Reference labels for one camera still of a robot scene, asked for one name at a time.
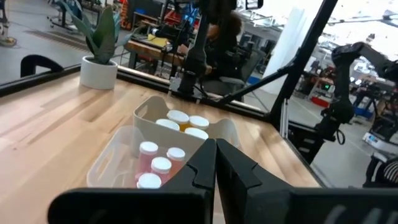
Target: tripod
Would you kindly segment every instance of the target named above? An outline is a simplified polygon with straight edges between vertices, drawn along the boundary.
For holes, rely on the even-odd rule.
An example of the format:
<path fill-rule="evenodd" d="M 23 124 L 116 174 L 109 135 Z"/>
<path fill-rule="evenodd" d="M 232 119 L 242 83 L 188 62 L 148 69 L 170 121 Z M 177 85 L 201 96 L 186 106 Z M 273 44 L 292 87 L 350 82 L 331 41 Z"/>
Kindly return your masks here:
<path fill-rule="evenodd" d="M 13 47 L 17 40 L 8 37 L 9 21 L 6 14 L 6 0 L 0 0 L 0 45 L 3 47 Z"/>

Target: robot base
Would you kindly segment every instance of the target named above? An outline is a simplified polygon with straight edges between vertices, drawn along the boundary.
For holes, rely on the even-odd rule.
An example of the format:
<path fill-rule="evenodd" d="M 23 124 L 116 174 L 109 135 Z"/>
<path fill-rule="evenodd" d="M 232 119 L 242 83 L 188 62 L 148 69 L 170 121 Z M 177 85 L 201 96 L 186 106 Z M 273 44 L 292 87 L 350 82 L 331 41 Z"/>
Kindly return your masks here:
<path fill-rule="evenodd" d="M 363 136 L 362 140 L 380 151 L 398 154 L 398 146 L 396 144 L 385 142 L 369 132 Z"/>

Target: black metal bar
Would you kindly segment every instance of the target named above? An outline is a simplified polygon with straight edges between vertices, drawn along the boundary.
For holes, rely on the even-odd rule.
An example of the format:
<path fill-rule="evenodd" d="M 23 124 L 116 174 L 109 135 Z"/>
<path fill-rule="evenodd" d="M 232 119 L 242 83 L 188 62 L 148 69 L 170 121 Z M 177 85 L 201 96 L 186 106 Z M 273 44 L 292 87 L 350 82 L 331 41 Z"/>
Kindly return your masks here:
<path fill-rule="evenodd" d="M 118 79 L 134 83 L 137 85 L 141 85 L 147 88 L 151 88 L 153 90 L 157 90 L 163 93 L 168 93 L 169 92 L 169 84 L 160 82 L 158 80 L 148 78 L 148 77 L 143 77 L 141 75 L 135 75 L 133 73 L 119 70 L 118 72 Z M 197 99 L 194 98 L 189 98 L 189 97 L 184 97 L 183 95 L 178 95 L 176 97 L 182 98 L 182 100 L 186 101 L 191 101 L 192 103 L 196 103 Z M 227 104 L 220 104 L 214 100 L 211 99 L 201 99 L 200 100 L 201 104 L 212 106 L 221 110 L 229 111 L 232 113 L 240 114 L 242 116 L 247 116 L 249 118 L 257 119 L 259 121 L 263 122 L 269 122 L 268 120 L 265 119 L 266 113 L 263 111 L 255 110 L 252 108 L 248 108 L 246 106 L 241 106 L 239 104 L 234 104 L 234 103 L 227 103 Z"/>
<path fill-rule="evenodd" d="M 167 12 L 168 7 L 169 7 L 169 0 L 165 0 L 164 4 L 162 6 L 162 11 L 160 12 L 160 17 L 159 17 L 159 20 L 158 20 L 158 24 L 163 23 L 164 17 L 166 16 L 166 12 Z"/>
<path fill-rule="evenodd" d="M 57 73 L 44 72 L 36 75 L 29 75 L 28 77 L 20 78 L 13 82 L 3 83 L 0 85 L 0 97 L 17 93 L 19 91 L 26 90 L 28 88 L 32 88 L 34 86 L 49 81 L 62 78 L 79 71 L 80 71 L 80 65 L 76 65 L 62 72 L 57 72 Z"/>
<path fill-rule="evenodd" d="M 275 127 L 278 127 L 280 122 L 280 112 L 284 100 L 289 99 L 292 96 L 294 88 L 299 82 L 301 73 L 304 71 L 305 65 L 307 64 L 315 46 L 317 45 L 319 36 L 322 35 L 323 29 L 325 28 L 328 20 L 333 12 L 338 0 L 323 0 L 317 15 L 312 21 L 311 27 L 303 41 L 301 48 L 298 50 L 296 58 L 294 60 L 294 68 L 291 69 L 287 75 L 282 88 L 272 106 L 270 112 L 270 120 Z"/>
<path fill-rule="evenodd" d="M 246 95 L 246 94 L 248 94 L 248 93 L 250 93 L 250 92 L 252 92 L 254 90 L 257 90 L 258 88 L 260 88 L 260 87 L 262 87 L 262 86 L 264 86 L 264 85 L 266 85 L 266 84 L 268 84 L 270 82 L 273 82 L 273 81 L 277 80 L 280 77 L 283 77 L 284 75 L 286 75 L 290 71 L 290 69 L 291 69 L 291 66 L 285 66 L 283 68 L 280 68 L 280 69 L 278 69 L 277 72 L 275 72 L 275 73 L 273 73 L 273 74 L 271 74 L 271 75 L 269 75 L 269 76 L 267 76 L 265 78 L 262 78 L 258 83 L 253 84 L 253 85 L 249 85 L 249 86 L 247 86 L 245 88 L 242 88 L 242 89 L 240 89 L 240 90 L 238 90 L 238 91 L 236 91 L 234 93 L 231 93 L 231 94 L 227 95 L 226 97 L 222 98 L 219 101 L 219 103 L 224 104 L 224 103 L 232 102 L 233 100 L 240 99 L 244 95 Z"/>

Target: wooden table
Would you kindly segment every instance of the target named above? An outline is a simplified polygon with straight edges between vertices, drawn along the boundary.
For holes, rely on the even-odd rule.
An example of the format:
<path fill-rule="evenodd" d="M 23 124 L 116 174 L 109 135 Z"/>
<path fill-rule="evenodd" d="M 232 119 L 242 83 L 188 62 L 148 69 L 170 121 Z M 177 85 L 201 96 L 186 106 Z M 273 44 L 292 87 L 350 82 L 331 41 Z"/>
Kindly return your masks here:
<path fill-rule="evenodd" d="M 132 124 L 134 109 L 153 95 L 167 98 L 121 80 L 113 91 L 89 89 L 74 74 L 1 98 L 0 223 L 47 223 L 52 199 L 86 186 L 89 168 L 115 130 Z M 294 186 L 318 187 L 270 124 L 176 98 L 167 103 L 211 122 L 232 119 L 250 158 Z"/>
<path fill-rule="evenodd" d="M 164 56 L 164 53 L 156 47 L 151 47 L 147 44 L 143 44 L 140 42 L 136 42 L 133 40 L 130 40 L 124 48 L 130 52 L 130 58 L 129 58 L 129 68 L 135 69 L 137 60 L 138 60 L 138 55 L 145 55 L 150 58 L 156 59 L 156 60 L 164 60 L 165 62 L 171 63 L 172 64 L 172 70 L 170 72 L 170 76 L 174 77 L 177 67 L 182 66 L 184 57 L 181 55 L 177 54 L 172 54 L 168 53 L 167 55 Z"/>

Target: metal frame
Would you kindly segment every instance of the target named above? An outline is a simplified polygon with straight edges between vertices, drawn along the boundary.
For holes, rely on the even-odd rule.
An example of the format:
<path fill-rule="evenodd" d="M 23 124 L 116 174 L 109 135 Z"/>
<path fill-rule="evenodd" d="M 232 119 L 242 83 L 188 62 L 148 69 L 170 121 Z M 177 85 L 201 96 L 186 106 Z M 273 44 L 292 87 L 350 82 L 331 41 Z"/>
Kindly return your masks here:
<path fill-rule="evenodd" d="M 308 33 L 303 41 L 301 48 L 296 53 L 294 59 L 285 67 L 279 69 L 277 72 L 263 78 L 257 84 L 243 88 L 225 99 L 221 100 L 220 103 L 228 103 L 236 100 L 247 93 L 250 93 L 274 80 L 287 75 L 282 88 L 272 106 L 269 115 L 269 121 L 277 128 L 280 125 L 280 115 L 282 104 L 285 99 L 289 99 L 292 96 L 294 88 L 298 83 L 301 73 L 304 71 L 305 65 L 307 64 L 315 46 L 317 45 L 318 38 L 322 35 L 323 29 L 325 28 L 328 20 L 333 12 L 338 0 L 323 0 L 317 15 L 315 16 Z"/>

